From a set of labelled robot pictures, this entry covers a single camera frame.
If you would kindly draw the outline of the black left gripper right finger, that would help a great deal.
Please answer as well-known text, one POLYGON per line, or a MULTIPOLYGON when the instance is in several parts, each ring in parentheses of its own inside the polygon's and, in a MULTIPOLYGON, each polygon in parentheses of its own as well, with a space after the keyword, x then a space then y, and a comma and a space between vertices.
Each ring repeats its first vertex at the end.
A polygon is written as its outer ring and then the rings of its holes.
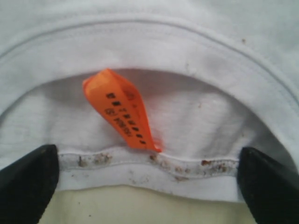
POLYGON ((265 153, 244 147, 237 183, 258 224, 299 222, 299 175, 265 153))

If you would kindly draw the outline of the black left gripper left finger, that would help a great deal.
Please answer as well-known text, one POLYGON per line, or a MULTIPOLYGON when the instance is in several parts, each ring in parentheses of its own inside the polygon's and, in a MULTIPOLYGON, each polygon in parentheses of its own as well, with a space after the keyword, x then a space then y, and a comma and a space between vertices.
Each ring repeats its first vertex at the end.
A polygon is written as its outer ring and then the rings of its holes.
POLYGON ((58 184, 55 145, 43 145, 0 171, 0 222, 37 224, 58 184))

